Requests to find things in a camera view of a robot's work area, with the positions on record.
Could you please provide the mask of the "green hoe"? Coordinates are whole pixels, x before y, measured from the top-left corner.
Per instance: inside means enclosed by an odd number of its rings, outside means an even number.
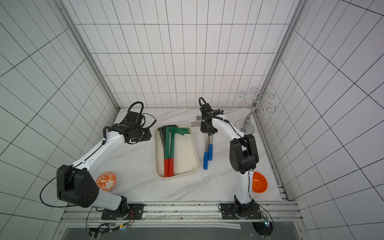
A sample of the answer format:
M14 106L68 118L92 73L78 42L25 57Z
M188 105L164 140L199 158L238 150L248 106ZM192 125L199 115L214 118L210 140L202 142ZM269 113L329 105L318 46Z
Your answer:
M175 175L174 173L174 153L175 153L175 135L188 135L190 134L190 131L188 128L178 128L177 126L169 126L166 127L166 131L168 134L171 134L171 145L169 149L169 157L167 158L168 161L168 175L167 177L173 177Z
M174 158L171 157L171 146L170 146L170 133L174 131L171 128L175 127L166 127L166 150L165 150L165 161L164 161L164 170L165 170L165 178L174 176Z

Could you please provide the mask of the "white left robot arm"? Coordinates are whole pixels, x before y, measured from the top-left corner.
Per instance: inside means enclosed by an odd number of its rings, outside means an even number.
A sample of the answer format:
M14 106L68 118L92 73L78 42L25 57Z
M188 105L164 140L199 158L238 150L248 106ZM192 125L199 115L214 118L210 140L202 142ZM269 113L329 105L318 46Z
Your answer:
M99 168L121 146L135 145L149 141L152 137L150 126L146 126L145 113L127 114L119 123L103 128L103 137L88 153L71 165L62 165L57 169L57 198L66 203L66 207L98 208L126 215L127 199L101 190L94 180Z

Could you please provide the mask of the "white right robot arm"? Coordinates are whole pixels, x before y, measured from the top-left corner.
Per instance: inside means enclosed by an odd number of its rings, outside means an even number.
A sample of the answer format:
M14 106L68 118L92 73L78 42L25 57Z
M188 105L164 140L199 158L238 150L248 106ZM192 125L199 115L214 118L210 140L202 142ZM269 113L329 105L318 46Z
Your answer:
M212 136L218 132L224 134L229 141L230 164L237 172L237 189L234 195L234 211L239 219L246 219L250 212L258 211L258 205L251 197L251 172L259 162L259 154L255 137L245 134L235 128L225 117L223 109L212 109L202 97L199 98L202 114L201 132L206 135L206 153L204 156L204 170L208 169L208 162L212 160Z

